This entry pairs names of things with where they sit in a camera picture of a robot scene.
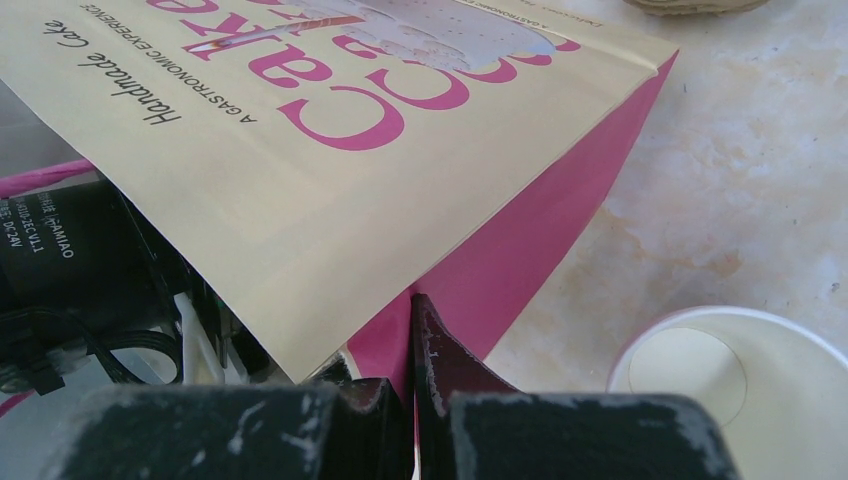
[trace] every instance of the cup rim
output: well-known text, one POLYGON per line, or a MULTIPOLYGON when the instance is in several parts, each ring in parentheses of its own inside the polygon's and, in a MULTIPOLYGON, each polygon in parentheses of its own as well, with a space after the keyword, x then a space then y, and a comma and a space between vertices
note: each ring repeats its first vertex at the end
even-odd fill
POLYGON ((606 391, 610 392, 613 385, 620 381, 621 376, 629 371, 629 368, 624 368, 624 365, 622 365, 622 360, 628 354, 635 352, 635 350, 638 349, 642 344, 644 344, 649 338, 663 330, 668 330, 669 328, 674 327, 674 325, 676 324, 689 320, 692 317, 714 314, 744 315, 755 320, 763 320, 787 328, 816 344, 822 350, 827 352, 831 357, 836 359, 836 361, 839 362, 846 371, 848 371, 848 357, 842 354, 842 352, 837 350, 836 347, 831 345, 821 336, 813 333, 811 330, 799 325, 796 322, 775 315, 773 313, 764 312, 762 310, 756 310, 753 308, 735 307, 730 305, 704 305, 700 307, 691 307, 683 310, 677 310, 662 317, 659 317, 647 328, 637 333, 630 340, 628 340, 624 344, 624 346, 621 347, 621 350, 616 356, 615 362, 613 362, 612 364, 610 373, 609 375, 607 375, 606 391))

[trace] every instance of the cream paper bag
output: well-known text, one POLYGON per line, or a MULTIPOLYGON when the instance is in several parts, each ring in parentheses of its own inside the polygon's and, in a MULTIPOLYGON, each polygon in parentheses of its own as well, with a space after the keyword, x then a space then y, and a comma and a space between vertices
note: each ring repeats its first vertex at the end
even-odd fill
POLYGON ((675 53, 527 0, 7 1, 0 39, 295 381, 675 53))

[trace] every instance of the marble countertop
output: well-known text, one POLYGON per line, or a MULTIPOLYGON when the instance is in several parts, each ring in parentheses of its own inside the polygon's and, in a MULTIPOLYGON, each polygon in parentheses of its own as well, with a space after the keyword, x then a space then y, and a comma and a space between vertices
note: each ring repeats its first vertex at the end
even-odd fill
POLYGON ((729 304, 848 353, 848 3, 657 18, 547 0, 681 55, 609 198, 486 363, 529 391, 599 391, 654 319, 729 304))

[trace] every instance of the white paper cup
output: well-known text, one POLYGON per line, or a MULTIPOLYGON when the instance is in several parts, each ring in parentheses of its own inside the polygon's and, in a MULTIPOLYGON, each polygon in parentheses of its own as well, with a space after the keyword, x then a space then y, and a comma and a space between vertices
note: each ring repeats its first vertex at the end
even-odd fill
POLYGON ((698 401, 745 480, 848 479, 848 359, 784 318, 673 313, 624 348, 607 390, 698 401))

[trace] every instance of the white plastic rod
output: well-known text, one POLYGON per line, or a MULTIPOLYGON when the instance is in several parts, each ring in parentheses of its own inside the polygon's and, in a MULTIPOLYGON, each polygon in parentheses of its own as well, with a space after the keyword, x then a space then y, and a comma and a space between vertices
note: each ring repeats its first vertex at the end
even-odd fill
POLYGON ((183 384, 208 383, 203 381, 205 378, 211 378, 212 383, 223 384, 224 369, 218 363, 218 356, 200 324, 191 300, 185 293, 180 293, 174 296, 174 302, 182 317, 183 384))

